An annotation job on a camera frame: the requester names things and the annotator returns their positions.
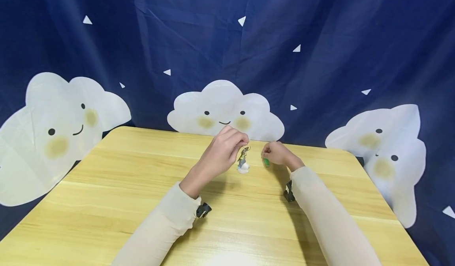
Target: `blue curtain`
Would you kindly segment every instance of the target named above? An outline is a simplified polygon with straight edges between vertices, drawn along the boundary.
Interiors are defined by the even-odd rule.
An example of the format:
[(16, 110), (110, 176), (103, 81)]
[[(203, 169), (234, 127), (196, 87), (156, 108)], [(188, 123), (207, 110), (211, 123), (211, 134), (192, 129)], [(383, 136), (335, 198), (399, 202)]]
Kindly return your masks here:
[(115, 126), (229, 123), (362, 158), (429, 263), (455, 265), (454, 16), (455, 0), (0, 0), (0, 238)]

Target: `hand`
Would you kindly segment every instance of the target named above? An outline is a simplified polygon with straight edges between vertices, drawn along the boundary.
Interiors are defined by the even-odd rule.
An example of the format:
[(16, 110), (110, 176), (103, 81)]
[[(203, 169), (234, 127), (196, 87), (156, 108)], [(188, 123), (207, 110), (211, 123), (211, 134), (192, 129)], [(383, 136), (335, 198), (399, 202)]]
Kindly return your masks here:
[(291, 172), (305, 166), (302, 159), (292, 153), (284, 144), (280, 142), (267, 143), (262, 149), (262, 157), (267, 158), (274, 164), (284, 164)]
[(236, 162), (239, 149), (249, 141), (248, 135), (226, 125), (180, 182), (180, 189), (190, 197), (197, 198), (204, 185), (226, 172)]

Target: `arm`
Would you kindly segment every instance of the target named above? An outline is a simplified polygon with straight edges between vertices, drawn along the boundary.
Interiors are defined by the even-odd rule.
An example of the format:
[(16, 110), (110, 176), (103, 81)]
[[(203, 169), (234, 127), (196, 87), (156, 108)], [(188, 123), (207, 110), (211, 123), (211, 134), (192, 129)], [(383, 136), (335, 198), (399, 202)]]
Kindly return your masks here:
[[(276, 144), (276, 147), (272, 144), (272, 149), (264, 148), (263, 157), (285, 164), (291, 170), (294, 197), (308, 216), (327, 264), (380, 266), (371, 244), (321, 179), (284, 145)], [(280, 155), (278, 160), (275, 151)]]
[(240, 147), (249, 139), (230, 126), (215, 136), (200, 160), (164, 195), (158, 206), (134, 231), (111, 266), (159, 266), (174, 242), (196, 218), (199, 193), (213, 178), (234, 164)]
[(159, 266), (177, 238), (192, 228), (201, 198), (189, 197), (179, 183), (135, 230), (112, 266)]

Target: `cloud mouth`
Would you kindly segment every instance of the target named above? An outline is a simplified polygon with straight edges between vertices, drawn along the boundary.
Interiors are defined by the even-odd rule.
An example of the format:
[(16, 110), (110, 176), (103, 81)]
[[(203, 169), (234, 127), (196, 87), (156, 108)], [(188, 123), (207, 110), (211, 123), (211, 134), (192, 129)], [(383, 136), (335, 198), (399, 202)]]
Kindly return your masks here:
[(83, 127), (81, 128), (81, 130), (79, 132), (76, 132), (75, 134), (73, 134), (73, 136), (77, 136), (78, 134), (80, 134), (81, 132), (83, 132), (83, 129), (84, 129), (84, 125)]

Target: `person's right hand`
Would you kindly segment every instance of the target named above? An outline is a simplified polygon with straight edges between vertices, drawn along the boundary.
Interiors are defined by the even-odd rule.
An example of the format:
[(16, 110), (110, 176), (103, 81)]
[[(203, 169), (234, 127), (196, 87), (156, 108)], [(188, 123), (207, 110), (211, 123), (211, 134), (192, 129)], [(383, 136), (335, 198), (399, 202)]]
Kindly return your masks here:
[(267, 143), (262, 149), (262, 157), (274, 164), (284, 164), (291, 172), (305, 166), (302, 160), (280, 142)]

